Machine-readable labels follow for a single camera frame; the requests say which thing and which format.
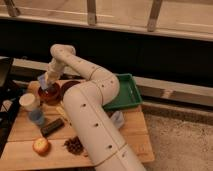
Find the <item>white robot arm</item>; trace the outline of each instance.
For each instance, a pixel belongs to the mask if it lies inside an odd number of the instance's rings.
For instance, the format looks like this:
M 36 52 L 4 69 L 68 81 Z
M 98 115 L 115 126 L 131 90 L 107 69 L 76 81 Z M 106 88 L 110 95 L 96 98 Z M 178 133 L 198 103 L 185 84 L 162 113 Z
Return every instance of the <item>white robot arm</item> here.
M 54 83 L 70 66 L 87 81 L 68 89 L 64 95 L 65 111 L 86 148 L 97 171 L 144 171 L 145 168 L 115 128 L 102 106 L 119 92 L 117 77 L 94 63 L 75 56 L 68 45 L 51 47 L 47 83 Z

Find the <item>small bowl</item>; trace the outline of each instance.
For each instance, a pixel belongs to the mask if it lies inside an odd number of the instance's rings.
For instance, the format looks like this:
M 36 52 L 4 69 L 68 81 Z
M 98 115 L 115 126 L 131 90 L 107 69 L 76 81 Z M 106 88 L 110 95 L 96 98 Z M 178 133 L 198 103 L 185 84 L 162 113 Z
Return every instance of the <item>small bowl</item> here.
M 58 83 L 54 83 L 48 90 L 38 89 L 40 100 L 49 105 L 55 105 L 60 101 L 60 86 Z
M 72 86 L 76 85 L 76 84 L 79 84 L 81 82 L 79 81 L 67 81 L 66 83 L 64 83 L 62 86 L 61 86 L 61 91 L 60 91 L 60 98 L 61 100 L 63 100 L 63 97 L 64 97 L 64 94 L 65 92 Z

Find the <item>dark bowl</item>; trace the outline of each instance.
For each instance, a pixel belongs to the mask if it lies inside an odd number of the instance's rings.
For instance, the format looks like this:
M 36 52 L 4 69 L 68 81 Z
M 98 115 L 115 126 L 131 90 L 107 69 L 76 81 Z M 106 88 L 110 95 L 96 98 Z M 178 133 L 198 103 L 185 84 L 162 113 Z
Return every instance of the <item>dark bowl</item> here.
M 61 86 L 61 91 L 60 91 L 60 98 L 61 100 L 63 99 L 64 97 L 64 94 L 65 92 L 72 86 L 76 85 L 76 84 L 79 84 L 81 82 L 79 81 L 67 81 L 66 83 L 64 83 L 62 86 Z

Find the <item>black wall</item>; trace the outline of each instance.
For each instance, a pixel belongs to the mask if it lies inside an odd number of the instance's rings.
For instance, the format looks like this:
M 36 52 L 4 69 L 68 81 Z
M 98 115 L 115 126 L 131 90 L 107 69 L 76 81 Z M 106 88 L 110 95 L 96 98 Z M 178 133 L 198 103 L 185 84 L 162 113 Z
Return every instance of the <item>black wall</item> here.
M 213 87 L 213 42 L 0 20 L 0 55 L 49 62 L 54 43 L 113 72 Z

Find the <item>wooden table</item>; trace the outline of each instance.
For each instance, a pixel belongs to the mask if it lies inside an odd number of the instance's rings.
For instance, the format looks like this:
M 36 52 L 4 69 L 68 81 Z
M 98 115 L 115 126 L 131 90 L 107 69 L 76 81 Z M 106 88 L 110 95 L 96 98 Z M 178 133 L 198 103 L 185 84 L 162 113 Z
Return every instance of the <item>wooden table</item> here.
M 33 81 L 29 84 L 28 92 L 37 95 L 38 87 L 38 82 Z M 47 122 L 61 117 L 56 107 L 57 105 L 42 105 Z M 141 162 L 153 161 L 154 155 L 141 107 L 123 110 L 123 113 L 125 125 L 120 129 L 121 134 L 133 148 Z M 21 107 L 0 159 L 0 170 L 37 170 L 93 166 L 89 157 L 84 154 L 73 155 L 63 146 L 65 140 L 75 135 L 74 129 L 65 122 L 63 128 L 48 137 L 51 143 L 51 150 L 48 155 L 45 157 L 37 155 L 32 149 L 32 144 L 35 139 L 42 135 L 39 128 L 29 121 L 27 112 Z

